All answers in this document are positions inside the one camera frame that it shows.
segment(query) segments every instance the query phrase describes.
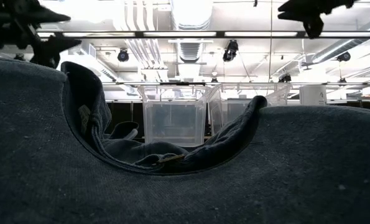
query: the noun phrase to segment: cable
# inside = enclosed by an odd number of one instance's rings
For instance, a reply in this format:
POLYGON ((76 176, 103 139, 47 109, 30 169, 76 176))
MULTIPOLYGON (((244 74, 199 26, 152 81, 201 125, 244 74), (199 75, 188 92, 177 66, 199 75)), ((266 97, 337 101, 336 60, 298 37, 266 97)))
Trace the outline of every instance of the cable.
POLYGON ((240 56, 241 63, 243 64, 243 67, 244 67, 244 69, 245 69, 245 71, 246 71, 246 74, 247 74, 247 77, 248 77, 248 79, 249 79, 249 82, 252 82, 252 81, 251 81, 251 78, 250 78, 250 76, 249 76, 249 74, 248 74, 248 71, 247 71, 246 65, 244 64, 243 56, 241 56, 241 54, 240 54, 240 51, 238 51, 238 54, 239 54, 239 56, 240 56))
POLYGON ((271 0, 271 46, 269 49, 269 77, 267 82, 271 80, 271 66, 272 66, 272 32, 273 32, 273 0, 271 0))
POLYGON ((225 81, 224 80, 224 73, 225 73, 225 71, 224 71, 224 62, 223 62, 223 82, 225 81))
POLYGON ((338 61, 338 68, 340 70, 340 80, 342 79, 341 62, 338 61))

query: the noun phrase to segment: denim fabric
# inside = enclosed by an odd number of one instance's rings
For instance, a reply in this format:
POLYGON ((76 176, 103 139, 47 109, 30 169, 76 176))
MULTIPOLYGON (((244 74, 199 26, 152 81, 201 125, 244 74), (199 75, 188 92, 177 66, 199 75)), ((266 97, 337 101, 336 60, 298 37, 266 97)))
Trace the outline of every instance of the denim fabric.
POLYGON ((0 223, 370 223, 370 111, 257 97, 200 147, 105 139, 75 70, 0 59, 0 223))

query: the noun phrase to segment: fluorescent light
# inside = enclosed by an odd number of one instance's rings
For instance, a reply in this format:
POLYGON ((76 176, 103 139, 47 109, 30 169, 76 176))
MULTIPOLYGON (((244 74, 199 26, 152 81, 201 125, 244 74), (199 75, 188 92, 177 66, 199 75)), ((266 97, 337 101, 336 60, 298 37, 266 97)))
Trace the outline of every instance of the fluorescent light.
POLYGON ((181 44, 181 43, 196 43, 196 44, 212 44, 214 40, 168 40, 170 44, 181 44))
POLYGON ((38 33, 38 36, 40 36, 41 38, 48 38, 51 35, 55 35, 55 34, 54 33, 50 33, 50 32, 39 32, 38 33))
MULTIPOLYGON (((63 32, 65 37, 73 38, 85 38, 85 37, 135 37, 134 32, 63 32)), ((51 35, 55 35, 53 32, 38 32, 41 38, 47 38, 51 35)))
POLYGON ((174 65, 207 65, 206 62, 173 62, 174 65))
POLYGON ((295 37, 297 32, 225 32, 225 37, 295 37))
POLYGON ((299 86, 299 85, 326 85, 327 83, 292 83, 292 84, 293 86, 299 86))
POLYGON ((134 32, 64 32, 65 37, 135 37, 134 32))
POLYGON ((322 32, 320 37, 370 37, 370 32, 322 32))
POLYGON ((124 85, 160 85, 158 82, 124 82, 124 85))
POLYGON ((216 32, 173 31, 173 32, 144 32, 145 37, 214 37, 216 32))
POLYGON ((104 82, 102 85, 117 85, 115 82, 104 82))

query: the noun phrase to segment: ceiling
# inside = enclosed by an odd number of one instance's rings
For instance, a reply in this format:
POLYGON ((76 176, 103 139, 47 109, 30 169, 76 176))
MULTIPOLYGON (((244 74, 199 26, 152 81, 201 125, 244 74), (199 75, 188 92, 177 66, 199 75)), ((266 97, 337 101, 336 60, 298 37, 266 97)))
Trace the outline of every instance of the ceiling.
MULTIPOLYGON (((72 17, 70 22, 47 24, 43 28, 60 29, 63 31, 95 31, 116 30, 114 22, 118 20, 117 3, 122 0, 39 0, 55 12, 72 17)), ((153 2, 153 22, 157 30, 172 30, 171 6, 166 0, 150 0, 153 2)), ((213 10, 209 30, 303 30, 302 23, 278 20, 277 8, 286 0, 258 0, 257 7, 254 1, 213 0, 213 10)), ((128 15, 128 1, 125 3, 125 16, 128 15)), ((134 21, 136 23, 137 1, 134 1, 134 21)), ((324 30, 344 31, 363 30, 364 25, 370 22, 370 1, 358 1, 351 9, 340 7, 334 9, 330 15, 321 15, 325 23, 324 30)), ((229 39, 213 39, 212 43, 205 44, 205 48, 198 62, 202 63, 198 70, 195 82, 211 80, 212 72, 216 72, 219 82, 268 82, 269 77, 276 82, 283 74, 282 68, 292 76, 293 82, 337 82, 340 75, 348 77, 348 82, 370 81, 370 72, 360 76, 358 72, 370 67, 370 40, 352 48, 348 52, 351 60, 342 62, 328 60, 312 65, 311 70, 298 67, 298 61, 305 61, 303 55, 321 52, 327 47, 341 41, 340 39, 239 39, 239 54, 231 62, 223 62, 224 49, 229 39)), ((128 48, 123 39, 85 39, 84 45, 91 44, 96 49, 96 56, 100 62, 114 72, 121 80, 138 82, 142 80, 139 73, 139 62, 129 50, 129 60, 119 62, 119 49, 128 48)), ((178 70, 178 56, 176 44, 170 44, 168 39, 158 39, 162 60, 168 68, 168 78, 181 79, 178 70)), ((103 82, 110 79, 101 77, 103 82)))

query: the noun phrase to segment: ceiling pipe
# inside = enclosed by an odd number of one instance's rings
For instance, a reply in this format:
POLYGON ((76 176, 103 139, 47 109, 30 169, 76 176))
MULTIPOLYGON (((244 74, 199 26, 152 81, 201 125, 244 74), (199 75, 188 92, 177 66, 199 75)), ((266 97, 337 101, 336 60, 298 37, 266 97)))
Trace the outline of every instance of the ceiling pipe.
MULTIPOLYGON (((362 26, 359 31, 364 31, 368 30, 370 31, 370 22, 367 23, 366 25, 362 26)), ((326 49, 322 50, 321 52, 315 54, 312 57, 312 62, 313 63, 322 63, 327 60, 333 59, 348 50, 359 46, 370 39, 351 39, 351 40, 339 40, 335 44, 327 47, 326 49)))
MULTIPOLYGON (((149 30, 154 31, 154 22, 153 22, 153 1, 146 1, 146 23, 147 23, 147 28, 149 30)), ((160 67, 164 68, 164 61, 162 60, 161 57, 161 52, 160 52, 160 47, 159 47, 159 42, 157 39, 150 39, 150 43, 152 45, 152 50, 155 52, 157 61, 160 63, 160 67)))
POLYGON ((347 89, 352 88, 352 87, 356 87, 356 86, 354 86, 354 85, 341 86, 337 90, 333 90, 333 91, 331 91, 329 93, 334 93, 334 92, 340 91, 340 90, 347 90, 347 89))
MULTIPOLYGON (((127 25, 129 30, 137 30, 135 23, 134 23, 134 2, 133 0, 129 0, 127 2, 127 25)), ((135 41, 135 48, 141 53, 141 57, 143 60, 147 62, 149 65, 149 68, 153 67, 153 62, 149 57, 149 54, 147 53, 147 50, 145 49, 142 40, 136 39, 135 41)))
MULTIPOLYGON (((208 30, 212 16, 212 0, 170 0, 171 18, 175 30, 208 30)), ((204 49, 202 43, 177 44, 178 61, 197 62, 204 49)), ((182 78, 199 76, 200 65, 178 65, 182 78)))
MULTIPOLYGON (((143 0, 136 0, 136 24, 140 30, 146 30, 144 20, 143 20, 143 0)), ((150 44, 150 39, 141 40, 142 45, 146 44, 150 50, 150 54, 152 55, 152 59, 154 61, 153 67, 159 67, 159 63, 157 61, 157 57, 155 52, 150 44)))
POLYGON ((343 78, 356 78, 356 77, 360 77, 362 75, 366 75, 368 73, 370 73, 370 67, 362 69, 362 70, 354 72, 354 73, 343 75, 342 77, 343 78))
POLYGON ((258 62, 258 65, 251 71, 251 75, 255 73, 256 70, 258 70, 259 67, 261 67, 265 62, 267 62, 267 56, 266 55, 261 61, 258 62))
MULTIPOLYGON (((118 17, 113 19, 113 26, 114 28, 116 28, 116 30, 128 31, 129 29, 125 21, 124 1, 116 0, 116 3, 118 4, 118 17)), ((128 39, 125 39, 124 42, 128 46, 129 50, 131 50, 136 60, 140 63, 141 67, 146 68, 147 63, 141 58, 141 56, 139 55, 140 53, 135 49, 134 44, 128 39)))

